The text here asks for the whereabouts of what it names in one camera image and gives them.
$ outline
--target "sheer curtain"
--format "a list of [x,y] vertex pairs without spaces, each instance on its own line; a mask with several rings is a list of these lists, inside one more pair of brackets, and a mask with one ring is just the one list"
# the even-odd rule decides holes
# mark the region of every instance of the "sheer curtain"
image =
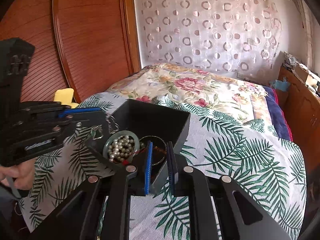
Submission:
[[265,79],[281,35],[270,0],[137,0],[143,61]]

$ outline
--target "finger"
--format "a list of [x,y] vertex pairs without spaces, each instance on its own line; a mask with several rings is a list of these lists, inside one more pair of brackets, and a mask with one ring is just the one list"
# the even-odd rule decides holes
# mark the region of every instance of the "finger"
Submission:
[[14,182],[14,186],[17,189],[22,189],[22,190],[29,190],[33,186],[33,178],[34,178],[34,172],[29,173],[27,176],[23,178],[18,178]]
[[7,179],[1,180],[1,183],[7,187],[10,187],[9,182],[7,181]]
[[30,172],[35,171],[35,161],[36,159],[31,159],[28,161],[25,161],[23,163],[20,163],[17,168],[19,170],[20,177],[27,176]]
[[9,176],[12,178],[17,178],[20,175],[19,169],[17,166],[12,167],[2,167],[0,166],[0,173],[4,174],[5,176]]

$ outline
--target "cardboard box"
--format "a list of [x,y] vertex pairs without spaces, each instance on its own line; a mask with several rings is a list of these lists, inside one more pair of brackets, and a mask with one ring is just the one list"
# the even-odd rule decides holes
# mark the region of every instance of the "cardboard box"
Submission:
[[305,66],[301,66],[301,64],[297,64],[294,68],[294,71],[306,85],[313,87],[316,86],[318,82],[320,82],[320,77],[313,74]]
[[[189,133],[190,113],[166,106],[128,99],[112,116],[120,130],[132,131],[139,139],[153,135],[166,143],[172,141],[175,154],[180,153]],[[108,124],[103,124],[102,129],[104,132],[108,131]],[[109,137],[109,134],[104,134],[101,139],[86,141],[86,145],[100,162],[117,171],[123,166],[111,163],[102,156],[103,146]],[[167,178],[168,168],[165,161],[162,166],[157,165],[152,169],[150,192],[159,194]]]

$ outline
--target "yellow cushion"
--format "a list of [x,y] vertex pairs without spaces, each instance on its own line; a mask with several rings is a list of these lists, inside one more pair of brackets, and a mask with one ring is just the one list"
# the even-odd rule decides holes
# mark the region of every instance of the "yellow cushion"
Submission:
[[71,103],[69,106],[71,106],[71,108],[76,108],[77,106],[79,106],[79,104],[77,104],[77,103]]
[[72,88],[59,89],[54,95],[56,102],[61,102],[62,105],[70,105],[73,98],[74,90]]

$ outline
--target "wooden wardrobe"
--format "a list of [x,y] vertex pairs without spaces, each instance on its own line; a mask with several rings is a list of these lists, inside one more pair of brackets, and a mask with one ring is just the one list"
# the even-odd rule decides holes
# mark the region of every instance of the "wooden wardrobe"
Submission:
[[12,37],[36,47],[21,101],[71,87],[81,102],[141,68],[133,0],[14,0],[0,22]]
[[284,105],[284,117],[291,129],[294,143],[303,154],[307,173],[320,166],[320,98],[289,70],[281,67],[278,80],[286,77],[291,83]]

